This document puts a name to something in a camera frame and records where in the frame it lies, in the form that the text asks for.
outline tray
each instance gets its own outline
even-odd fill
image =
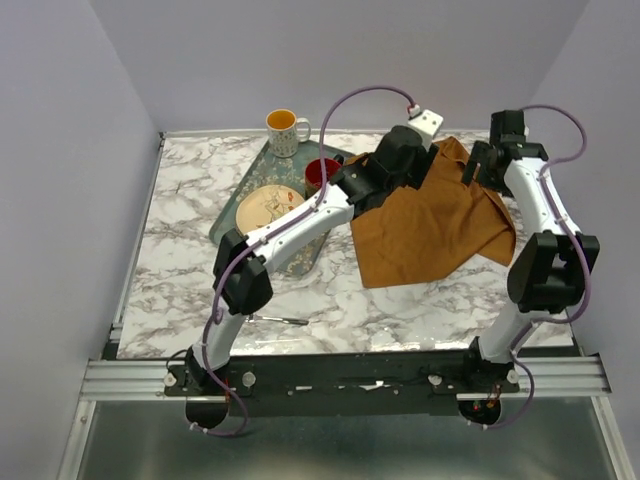
[[[345,150],[325,145],[325,156],[333,158],[342,155],[345,159],[353,154]],[[222,236],[236,226],[236,211],[244,198],[256,188],[264,185],[286,185],[304,196],[304,169],[311,160],[318,158],[318,143],[301,143],[291,158],[278,158],[269,151],[269,142],[258,153],[249,170],[231,195],[222,212],[209,230],[209,239],[214,245],[220,245]],[[302,276],[308,273],[316,262],[322,245],[329,232],[302,247],[278,269],[288,275]]]

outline cloth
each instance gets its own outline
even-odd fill
[[[513,258],[515,227],[500,196],[460,182],[469,154],[457,139],[436,144],[419,190],[399,188],[351,223],[367,288],[439,280],[475,253],[502,265]]]

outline plate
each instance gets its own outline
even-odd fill
[[[262,228],[304,203],[294,189],[284,185],[266,185],[251,192],[238,205],[236,225],[243,235]]]

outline marble tabletop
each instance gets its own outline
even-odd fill
[[[481,132],[447,132],[467,149]],[[333,134],[327,144],[375,149],[377,134]],[[168,138],[126,303],[118,358],[163,357],[198,340],[210,314],[216,247],[208,231],[266,135]],[[526,242],[518,209],[505,199]],[[365,289],[349,225],[331,231],[313,270],[275,274],[274,297],[260,312],[306,318],[308,326],[245,323],[232,353],[341,353],[465,348],[507,298],[508,269],[475,255],[447,278]],[[527,346],[571,345],[567,326],[542,325]]]

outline wall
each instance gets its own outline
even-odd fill
[[[628,453],[640,474],[640,4],[592,0],[535,101],[562,105],[584,122],[590,146],[554,171],[567,208],[602,251],[593,301],[575,332],[587,352],[599,351],[613,387],[612,404]],[[551,154],[567,153],[578,135],[553,114],[527,123]]]
[[[363,85],[403,87],[446,127],[488,128],[531,99],[587,0],[91,0],[162,130],[316,127]],[[332,127],[387,128],[403,100],[368,94]]]
[[[0,2],[0,478],[55,478],[156,128],[84,0]]]

